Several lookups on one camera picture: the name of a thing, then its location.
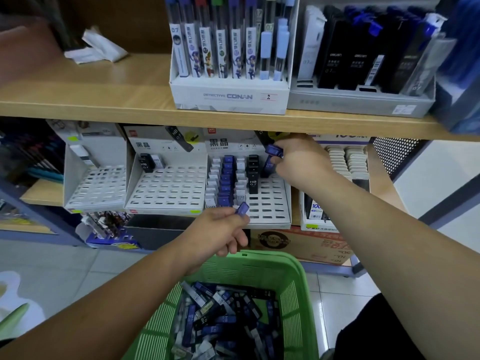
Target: tiled floor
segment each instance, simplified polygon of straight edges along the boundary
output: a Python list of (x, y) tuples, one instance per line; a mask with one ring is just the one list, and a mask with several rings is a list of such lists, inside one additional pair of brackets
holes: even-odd
[[(19, 296), (50, 317), (122, 272), (144, 255), (0, 240), (0, 273), (20, 274)], [(344, 278), (307, 273), (319, 353), (335, 347), (339, 331), (379, 290), (368, 274)]]

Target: green plastic basket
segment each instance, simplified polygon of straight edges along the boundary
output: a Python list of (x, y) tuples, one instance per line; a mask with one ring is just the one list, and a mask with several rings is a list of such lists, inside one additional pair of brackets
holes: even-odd
[[(252, 286), (274, 290), (280, 304), (284, 359), (318, 359), (314, 314), (307, 278), (300, 262), (279, 251), (243, 250), (226, 258), (213, 256), (188, 283)], [(177, 283), (124, 355), (124, 360), (167, 360), (173, 345), (171, 327), (182, 287)]]

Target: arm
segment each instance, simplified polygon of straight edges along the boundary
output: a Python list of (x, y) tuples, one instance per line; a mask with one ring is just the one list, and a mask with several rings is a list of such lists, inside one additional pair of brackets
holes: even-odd
[(425, 358), (477, 358), (480, 255), (336, 173), (308, 136), (276, 144), (277, 173), (327, 212)]
[(0, 359), (120, 359), (175, 283), (215, 252), (248, 244), (249, 219), (234, 212), (206, 210), (175, 240), (0, 349)]

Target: barcode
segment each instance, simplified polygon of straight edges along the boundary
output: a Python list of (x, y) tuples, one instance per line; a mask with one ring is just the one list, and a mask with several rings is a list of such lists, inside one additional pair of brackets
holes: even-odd
[(367, 79), (365, 80), (365, 86), (371, 86), (372, 82), (375, 79), (375, 76), (377, 75), (378, 70), (380, 69), (380, 66), (382, 65), (382, 62), (384, 61), (385, 55), (381, 54), (375, 59), (375, 63), (370, 69), (370, 73), (368, 74)]

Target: forearm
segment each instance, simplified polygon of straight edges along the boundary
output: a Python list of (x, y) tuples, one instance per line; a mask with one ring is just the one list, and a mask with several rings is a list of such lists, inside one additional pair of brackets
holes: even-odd
[(5, 359), (120, 359), (185, 274), (173, 241), (0, 350)]
[(452, 358), (478, 351), (479, 255), (334, 172), (306, 192), (327, 212), (420, 351)]

